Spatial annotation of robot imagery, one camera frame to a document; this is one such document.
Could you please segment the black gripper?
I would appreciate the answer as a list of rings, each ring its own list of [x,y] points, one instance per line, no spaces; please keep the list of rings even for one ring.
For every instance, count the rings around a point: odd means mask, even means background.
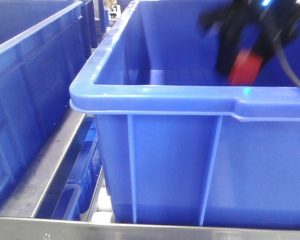
[[[248,23],[261,26],[265,41],[256,41],[251,51],[251,74],[260,70],[275,56],[269,42],[283,45],[297,38],[298,7],[295,0],[232,0],[224,8],[224,24],[219,29],[218,53],[215,68],[229,75],[238,55],[243,29]]]

